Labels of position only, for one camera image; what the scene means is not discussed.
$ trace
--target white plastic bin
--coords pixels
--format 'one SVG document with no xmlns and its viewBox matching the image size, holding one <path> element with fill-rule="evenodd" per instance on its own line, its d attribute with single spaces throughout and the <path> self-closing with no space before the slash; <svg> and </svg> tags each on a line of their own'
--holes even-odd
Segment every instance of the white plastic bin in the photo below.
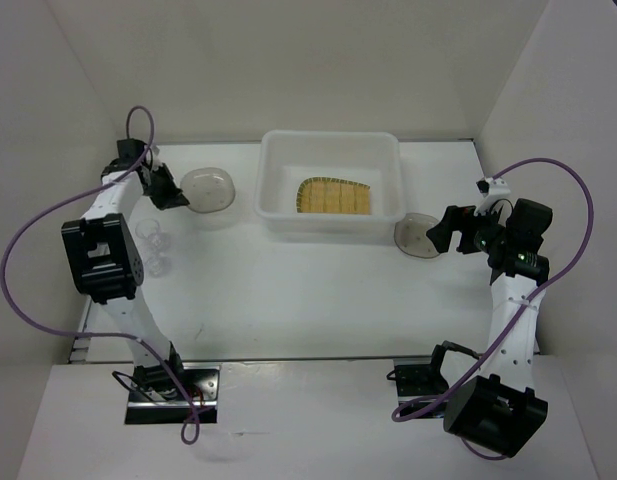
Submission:
<svg viewBox="0 0 617 480">
<path fill-rule="evenodd" d="M 370 186 L 370 215 L 298 213 L 297 191 L 311 177 Z M 405 215 L 399 142 L 388 133 L 274 130 L 264 135 L 255 211 L 270 230 L 295 241 L 392 242 Z"/>
</svg>

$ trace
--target robotic arm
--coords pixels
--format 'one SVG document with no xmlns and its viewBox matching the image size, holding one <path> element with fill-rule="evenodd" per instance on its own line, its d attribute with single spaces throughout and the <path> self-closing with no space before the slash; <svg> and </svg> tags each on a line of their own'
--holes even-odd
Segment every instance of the robotic arm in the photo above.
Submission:
<svg viewBox="0 0 617 480">
<path fill-rule="evenodd" d="M 443 253 L 448 251 L 452 233 L 459 231 L 458 252 L 488 255 L 493 299 L 489 343 L 504 330 L 519 305 L 526 303 L 527 308 L 499 350 L 483 364 L 480 375 L 450 398 L 444 430 L 513 457 L 548 412 L 547 402 L 535 397 L 532 380 L 537 313 L 544 292 L 529 304 L 526 299 L 548 279 L 548 259 L 538 250 L 552 222 L 552 210 L 519 199 L 503 226 L 493 207 L 510 193 L 506 182 L 487 178 L 477 186 L 484 195 L 481 205 L 448 207 L 441 222 L 426 235 Z"/>
<path fill-rule="evenodd" d="M 140 140 L 118 141 L 119 158 L 104 169 L 102 183 L 116 182 L 145 147 Z M 123 181 L 101 192 L 79 220 L 64 223 L 61 234 L 77 290 L 101 304 L 121 332 L 149 343 L 181 379 L 181 359 L 157 327 L 141 291 L 143 265 L 125 220 L 142 195 L 149 196 L 160 210 L 188 205 L 168 167 L 156 163 L 144 162 Z M 135 365 L 133 377 L 164 398 L 176 395 L 159 362 L 139 343 L 128 341 L 128 346 Z"/>
</svg>

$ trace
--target white wall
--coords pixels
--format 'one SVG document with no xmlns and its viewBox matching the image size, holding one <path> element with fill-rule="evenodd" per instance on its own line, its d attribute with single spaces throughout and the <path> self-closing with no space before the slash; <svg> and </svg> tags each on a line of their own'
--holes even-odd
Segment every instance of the white wall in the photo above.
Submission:
<svg viewBox="0 0 617 480">
<path fill-rule="evenodd" d="M 49 0 L 117 132 L 475 136 L 546 0 Z"/>
<path fill-rule="evenodd" d="M 0 257 L 34 213 L 97 183 L 102 166 L 114 158 L 114 139 L 46 4 L 1 0 Z M 80 208 L 66 208 L 31 230 L 10 268 L 24 309 L 54 327 L 75 328 L 83 305 L 60 236 L 61 223 Z M 66 347 L 25 325 L 0 292 L 0 479 L 15 478 L 50 365 L 66 358 Z M 13 381 L 16 373 L 25 381 Z"/>
<path fill-rule="evenodd" d="M 589 250 L 548 291 L 540 344 L 563 358 L 601 478 L 617 478 L 617 8 L 611 0 L 549 2 L 477 147 L 486 173 L 548 156 L 575 168 L 592 191 Z M 583 234 L 578 187 L 550 166 L 525 167 L 507 180 L 520 196 L 553 207 L 543 251 L 556 271 Z"/>
</svg>

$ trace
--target clear plastic lid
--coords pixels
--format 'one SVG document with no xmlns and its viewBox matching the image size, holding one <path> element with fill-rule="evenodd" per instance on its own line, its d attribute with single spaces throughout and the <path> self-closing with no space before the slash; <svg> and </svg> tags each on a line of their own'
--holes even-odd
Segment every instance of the clear plastic lid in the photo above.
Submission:
<svg viewBox="0 0 617 480">
<path fill-rule="evenodd" d="M 407 255 L 420 258 L 434 258 L 437 249 L 426 236 L 426 232 L 437 225 L 439 220 L 423 213 L 407 213 L 395 225 L 395 243 Z"/>
<path fill-rule="evenodd" d="M 181 180 L 181 189 L 197 213 L 212 213 L 228 208 L 235 199 L 232 178 L 221 168 L 199 168 Z"/>
</svg>

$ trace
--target white container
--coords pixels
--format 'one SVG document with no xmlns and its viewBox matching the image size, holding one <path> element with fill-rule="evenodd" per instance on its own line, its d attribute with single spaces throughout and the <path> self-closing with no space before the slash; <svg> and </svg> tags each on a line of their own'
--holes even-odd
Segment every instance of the white container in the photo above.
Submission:
<svg viewBox="0 0 617 480">
<path fill-rule="evenodd" d="M 370 215 L 298 213 L 297 191 L 311 177 L 370 186 Z M 273 130 L 264 135 L 255 212 L 268 228 L 298 241 L 391 243 L 405 200 L 399 142 L 388 133 Z"/>
</svg>

